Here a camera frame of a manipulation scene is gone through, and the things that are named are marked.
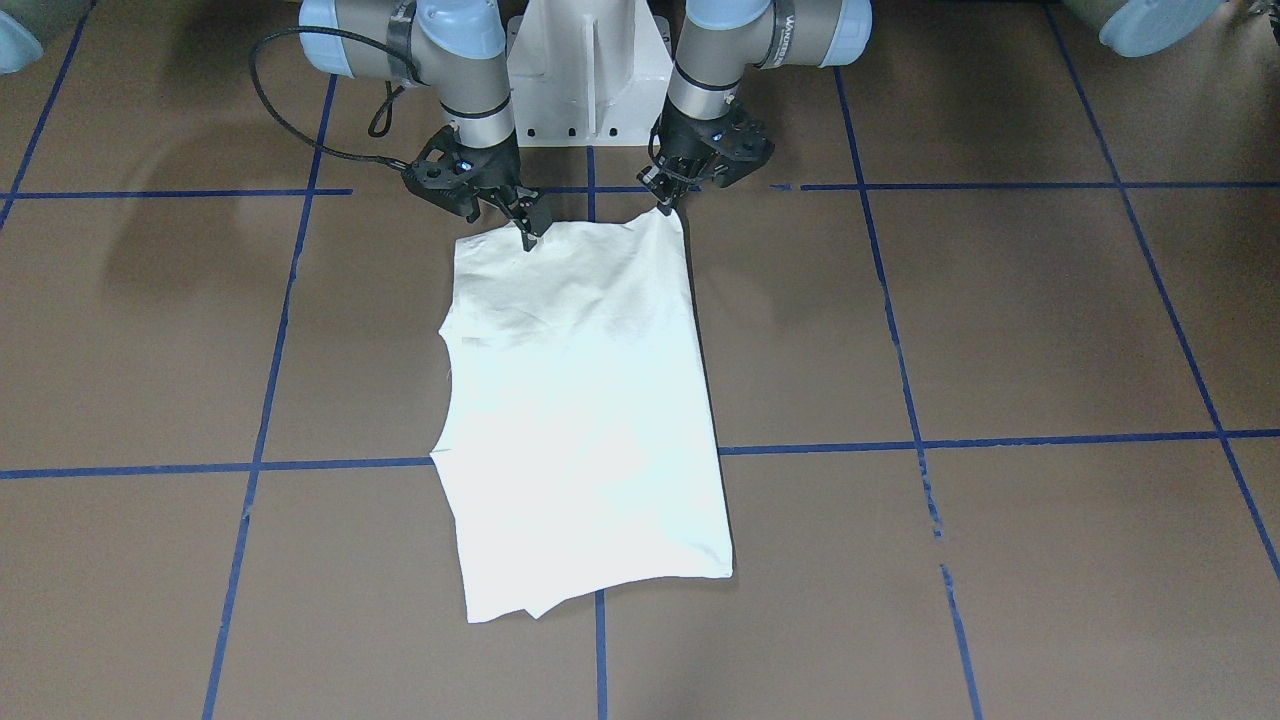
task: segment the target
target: blue tape line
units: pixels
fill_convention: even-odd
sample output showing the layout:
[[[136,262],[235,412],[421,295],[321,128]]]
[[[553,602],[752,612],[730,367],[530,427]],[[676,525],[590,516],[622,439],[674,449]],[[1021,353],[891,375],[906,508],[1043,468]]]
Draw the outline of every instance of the blue tape line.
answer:
[[[956,603],[955,580],[946,564],[942,568],[942,584],[947,588],[947,605],[951,606],[951,625],[956,632],[956,646],[960,648],[960,665],[964,667],[964,682],[969,688],[969,707],[973,710],[973,720],[982,720],[982,700],[978,697],[978,682],[973,675],[973,657],[969,656],[969,639],[964,633],[964,620],[960,618],[960,606]]]
[[[1244,190],[1280,188],[1280,182],[1126,182],[1126,188],[1193,188],[1193,190]],[[895,190],[1114,190],[1115,182],[870,182],[801,184],[805,192],[869,190],[872,192]]]
[[[252,462],[206,462],[188,465],[116,465],[108,468],[32,468],[0,470],[0,480],[50,478],[116,478],[125,475],[197,475],[205,473],[248,473]]]
[[[1274,190],[1280,188],[1280,182],[1253,182],[1253,181],[1226,181],[1226,182],[1126,182],[1124,183],[1126,188],[1148,190],[1148,188],[1189,188],[1189,190],[1248,190],[1248,188],[1262,188]]]
[[[300,197],[306,195],[351,195],[349,187],[308,190],[305,187],[282,190],[100,190],[82,192],[19,192],[18,200],[116,200],[166,197]]]
[[[1176,442],[1194,439],[1217,439],[1212,430],[1176,433],[1115,433],[1098,436],[1039,436],[1039,437],[996,437],[975,439],[927,439],[928,450],[969,448],[969,447],[1028,447],[1044,445],[1108,445],[1124,442]]]
[[[72,42],[67,47],[67,55],[63,56],[63,67],[58,69],[58,77],[54,79],[54,86],[49,91],[49,99],[45,100],[45,108],[40,111],[40,119],[36,120],[36,128],[31,132],[31,140],[27,141],[27,150],[22,154],[22,163],[18,165],[18,173],[13,177],[13,184],[9,186],[9,197],[5,199],[4,206],[0,208],[0,229],[4,228],[5,222],[9,219],[9,211],[13,210],[13,204],[18,196],[18,188],[22,187],[23,178],[27,177],[27,169],[31,167],[31,159],[36,154],[36,145],[40,143],[40,136],[45,133],[45,124],[49,123],[49,114],[54,111],[54,102],[58,101],[58,94],[63,90],[63,81],[67,79],[67,72],[72,67],[72,59],[76,56],[76,50],[79,47],[81,37],[84,35],[84,23],[88,22],[88,13],[81,18],[79,23],[76,24],[76,33],[72,35]]]
[[[586,146],[586,220],[595,222],[595,147]]]
[[[265,473],[293,470],[365,470],[371,468],[422,468],[435,465],[430,457],[365,457],[353,460],[275,460],[262,462]]]
[[[1226,430],[1226,437],[1231,439],[1280,437],[1280,428],[1267,428],[1265,430]]]
[[[1080,96],[1080,104],[1084,106],[1084,114],[1089,118],[1089,126],[1093,128],[1093,135],[1098,138],[1098,147],[1102,149],[1102,156],[1107,161],[1107,168],[1111,170],[1111,178],[1115,181],[1116,190],[1120,191],[1120,199],[1124,201],[1125,214],[1129,215],[1129,224],[1133,225],[1134,237],[1138,240],[1138,246],[1142,249],[1142,256],[1147,261],[1147,269],[1151,270],[1151,279],[1156,284],[1156,291],[1160,293],[1160,301],[1165,306],[1165,314],[1169,315],[1169,322],[1174,327],[1174,334],[1178,336],[1178,345],[1183,348],[1183,356],[1187,359],[1187,366],[1192,372],[1192,378],[1196,380],[1196,388],[1201,393],[1201,400],[1204,402],[1204,410],[1208,413],[1210,420],[1213,423],[1213,429],[1219,443],[1222,446],[1222,454],[1226,456],[1226,462],[1231,468],[1231,474],[1235,477],[1235,484],[1240,491],[1240,497],[1244,498],[1244,505],[1249,510],[1249,516],[1253,519],[1253,528],[1258,533],[1258,539],[1262,542],[1262,547],[1266,551],[1267,559],[1271,561],[1271,570],[1280,580],[1280,557],[1276,555],[1275,544],[1271,542],[1271,536],[1267,533],[1267,528],[1262,521],[1262,515],[1258,512],[1258,507],[1253,501],[1253,492],[1249,489],[1249,484],[1244,480],[1244,474],[1240,473],[1240,466],[1235,460],[1235,452],[1231,450],[1231,442],[1222,428],[1222,420],[1217,414],[1217,407],[1213,406],[1213,398],[1210,397],[1208,386],[1204,383],[1204,377],[1201,374],[1199,364],[1196,363],[1196,356],[1192,352],[1190,342],[1187,340],[1187,333],[1183,331],[1183,324],[1178,320],[1178,311],[1174,309],[1174,301],[1169,296],[1169,290],[1165,287],[1165,281],[1160,275],[1160,268],[1156,266],[1156,258],[1151,252],[1151,245],[1147,242],[1147,236],[1142,231],[1142,223],[1138,222],[1138,213],[1133,209],[1133,202],[1129,200],[1129,192],[1125,190],[1124,183],[1120,181],[1120,169],[1116,167],[1115,158],[1111,155],[1111,149],[1107,146],[1106,137],[1102,135],[1102,126],[1098,124],[1098,118],[1093,113],[1093,106],[1089,104],[1088,96],[1084,94],[1084,85],[1080,83],[1080,76],[1075,72],[1075,64],[1071,61],[1071,54],[1066,49],[1066,41],[1062,38],[1062,33],[1057,27],[1057,22],[1053,19],[1053,13],[1050,12],[1048,5],[1044,5],[1044,18],[1048,20],[1050,29],[1053,33],[1053,38],[1057,41],[1059,53],[1062,55],[1062,63],[1066,64],[1066,72],[1071,76],[1071,83],[1075,86],[1076,95]]]
[[[845,136],[849,140],[849,154],[854,161],[854,173],[858,176],[859,196],[863,201],[863,217],[867,220],[867,236],[872,245],[872,258],[876,261],[876,279],[881,284],[881,295],[884,297],[884,320],[888,324],[890,340],[893,341],[893,351],[897,354],[897,372],[902,378],[902,400],[906,402],[906,418],[911,423],[911,441],[915,447],[915,460],[920,466],[920,484],[924,487],[924,501],[929,507],[929,519],[933,521],[933,537],[942,537],[942,516],[938,514],[938,505],[933,500],[933,483],[929,482],[929,465],[924,457],[924,442],[920,437],[920,421],[915,414],[915,400],[911,397],[911,380],[906,373],[906,356],[902,352],[902,341],[897,333],[897,320],[893,318],[893,300],[888,291],[888,278],[884,274],[884,261],[881,258],[879,238],[876,234],[876,219],[872,217],[870,197],[867,195],[867,178],[863,176],[863,163],[858,155],[858,138],[854,135],[854,119],[849,111],[849,99],[845,96],[845,81],[840,74],[840,68],[832,68],[836,78],[836,95],[840,97],[840,111],[845,119]]]
[[[877,452],[888,450],[914,450],[911,441],[901,442],[831,442],[813,445],[744,445],[719,448],[730,455],[806,455],[815,452]]]
[[[595,719],[609,717],[608,635],[604,626],[604,591],[595,591]]]
[[[1280,428],[1226,430],[1231,439],[1280,438]],[[1212,430],[1174,433],[1115,433],[1096,436],[1037,436],[961,439],[925,439],[925,450],[965,450],[975,447],[1073,446],[1129,442],[1187,442],[1217,439]],[[721,456],[808,455],[822,452],[886,452],[914,450],[913,441],[832,442],[810,445],[741,445],[718,448]],[[428,456],[415,457],[344,457],[333,460],[266,460],[262,462],[188,462],[166,465],[110,465],[84,468],[28,468],[0,470],[0,480],[44,478],[109,478],[123,475],[191,475],[205,473],[264,473],[292,470],[360,470],[370,468],[421,468],[434,465]]]
[[[329,90],[324,99],[324,110],[320,113],[320,128],[316,131],[316,145],[324,145],[325,131],[329,128],[329,111],[333,108],[334,90],[338,87],[338,76],[329,76]],[[311,155],[311,174],[307,178],[307,190],[314,191],[320,176],[320,150]],[[308,192],[302,201],[302,218],[298,222],[298,234],[293,243],[293,259],[289,263],[289,279],[284,284],[284,302],[280,307],[280,323],[275,332],[275,350],[271,354],[271,369],[268,373],[266,392],[262,397],[262,419],[257,430],[257,441],[253,445],[253,465],[260,466],[262,452],[266,448],[266,433],[271,423],[271,405],[275,401],[275,384],[280,377],[280,360],[284,356],[284,338],[289,329],[289,301],[293,296],[293,284],[298,278],[298,260],[302,258],[302,247],[307,237],[307,225],[311,220],[311,205],[315,196]],[[259,469],[248,475],[244,487],[244,503],[241,510],[239,532],[236,534],[236,552],[232,555],[230,575],[227,579],[227,597],[223,600],[221,624],[218,629],[218,642],[214,646],[214,661],[209,670],[209,688],[205,692],[205,711],[202,720],[212,720],[214,706],[218,702],[218,684],[223,674],[223,660],[227,655],[227,639],[232,628],[232,614],[236,610],[236,593],[239,588],[239,574],[244,561],[244,547],[248,543],[248,524],[253,500],[257,495]]]

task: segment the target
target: brown floor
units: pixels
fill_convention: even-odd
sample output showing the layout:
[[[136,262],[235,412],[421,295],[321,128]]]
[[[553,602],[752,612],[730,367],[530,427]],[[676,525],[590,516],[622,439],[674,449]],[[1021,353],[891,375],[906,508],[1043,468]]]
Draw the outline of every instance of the brown floor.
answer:
[[[243,58],[289,6],[104,0],[0,77],[0,717],[1275,717],[1242,5],[1124,60],[1061,6],[886,0],[854,65],[749,73],[777,154],[685,205],[737,577],[470,626],[425,456],[476,228],[270,122]],[[323,124],[296,45],[264,74]],[[364,138],[380,91],[337,83],[334,145],[438,126],[419,91]],[[562,219],[653,206],[636,150],[525,164]]]

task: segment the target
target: white cloth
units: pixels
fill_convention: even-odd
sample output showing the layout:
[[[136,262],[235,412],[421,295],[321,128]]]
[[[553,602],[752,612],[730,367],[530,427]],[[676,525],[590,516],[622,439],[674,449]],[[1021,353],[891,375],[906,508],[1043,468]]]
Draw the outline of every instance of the white cloth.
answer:
[[[440,336],[453,396],[431,460],[468,621],[732,575],[675,214],[556,223],[531,252],[515,225],[460,240]]]

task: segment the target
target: blue cap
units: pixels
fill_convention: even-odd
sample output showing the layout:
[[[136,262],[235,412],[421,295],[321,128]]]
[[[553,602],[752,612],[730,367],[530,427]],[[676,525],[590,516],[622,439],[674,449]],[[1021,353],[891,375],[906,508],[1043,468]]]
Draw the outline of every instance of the blue cap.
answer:
[[[15,73],[45,54],[45,47],[22,23],[0,10],[0,74]]]
[[[1221,0],[1130,0],[1111,15],[1098,41],[1125,58],[1158,53],[1198,28]]]
[[[334,0],[303,0],[302,8],[298,10],[298,24],[337,29],[338,8]],[[307,60],[311,60],[317,70],[353,77],[340,37],[305,32],[298,36],[298,40],[302,42],[302,54],[307,56]]]
[[[773,0],[689,0],[685,17],[707,29],[740,28],[769,9]]]
[[[831,47],[822,59],[819,68],[828,65],[847,65],[867,49],[872,36],[872,1],[844,0],[840,4],[840,19],[836,20],[836,33],[831,37]]]
[[[454,55],[488,60],[507,49],[495,0],[420,0],[415,19],[431,42]]]

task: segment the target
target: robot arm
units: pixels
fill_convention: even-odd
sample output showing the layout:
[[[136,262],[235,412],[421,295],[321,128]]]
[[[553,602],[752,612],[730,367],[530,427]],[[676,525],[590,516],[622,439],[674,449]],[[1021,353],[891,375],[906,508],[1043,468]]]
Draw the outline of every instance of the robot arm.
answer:
[[[374,38],[413,60],[415,68],[367,44],[303,33],[316,68],[347,77],[434,86],[447,123],[404,164],[404,187],[475,222],[479,201],[515,222],[525,250],[550,225],[543,193],[520,182],[506,32],[495,0],[306,0],[303,27],[326,27]]]
[[[691,184],[727,187],[769,160],[773,142],[737,99],[745,65],[844,65],[870,29],[869,0],[689,0],[653,164],[637,176],[658,208],[671,213]]]

